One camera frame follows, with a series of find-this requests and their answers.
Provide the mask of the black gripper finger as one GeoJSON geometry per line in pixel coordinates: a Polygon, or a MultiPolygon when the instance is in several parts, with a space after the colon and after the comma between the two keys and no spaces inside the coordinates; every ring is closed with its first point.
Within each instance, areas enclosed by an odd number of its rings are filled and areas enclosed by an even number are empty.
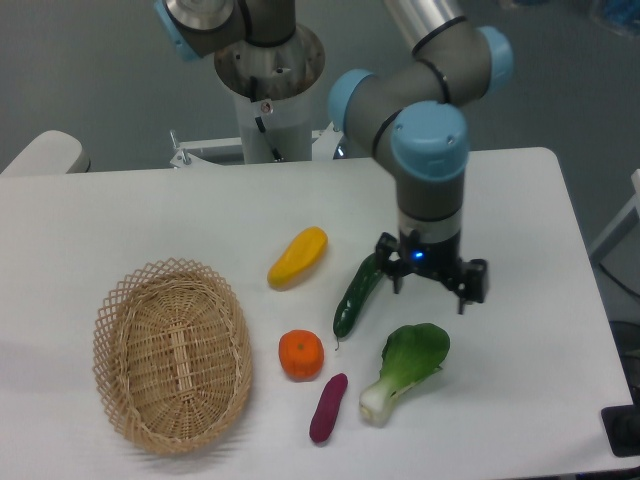
{"type": "Polygon", "coordinates": [[[484,259],[459,259],[441,273],[441,283],[458,298],[457,313],[467,305],[485,301],[488,292],[488,262],[484,259]]]}
{"type": "Polygon", "coordinates": [[[390,233],[383,232],[375,246],[375,263],[376,268],[392,281],[395,294],[401,292],[404,278],[414,273],[411,263],[400,253],[399,240],[390,233]]]}

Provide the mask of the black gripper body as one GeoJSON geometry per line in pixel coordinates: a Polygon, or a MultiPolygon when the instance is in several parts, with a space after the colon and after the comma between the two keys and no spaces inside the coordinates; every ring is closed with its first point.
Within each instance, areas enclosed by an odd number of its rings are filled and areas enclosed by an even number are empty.
{"type": "Polygon", "coordinates": [[[440,242],[423,242],[417,231],[409,235],[400,233],[397,277],[414,274],[449,282],[461,278],[461,232],[440,242]]]}

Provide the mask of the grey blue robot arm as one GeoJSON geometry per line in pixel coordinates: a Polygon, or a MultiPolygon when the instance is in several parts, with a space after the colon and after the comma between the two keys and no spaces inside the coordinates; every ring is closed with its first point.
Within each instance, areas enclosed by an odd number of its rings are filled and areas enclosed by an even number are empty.
{"type": "MultiPolygon", "coordinates": [[[[387,9],[412,63],[389,78],[343,74],[328,95],[329,118],[395,181],[398,234],[380,237],[379,269],[395,286],[415,274],[461,305],[481,303],[488,264],[459,254],[469,155],[461,107],[510,80],[513,52],[498,30],[472,26],[455,1],[390,1],[387,9]]],[[[159,1],[155,10],[182,57],[213,57],[235,97],[246,162],[310,158],[308,94],[325,53],[294,2],[159,1]]]]}

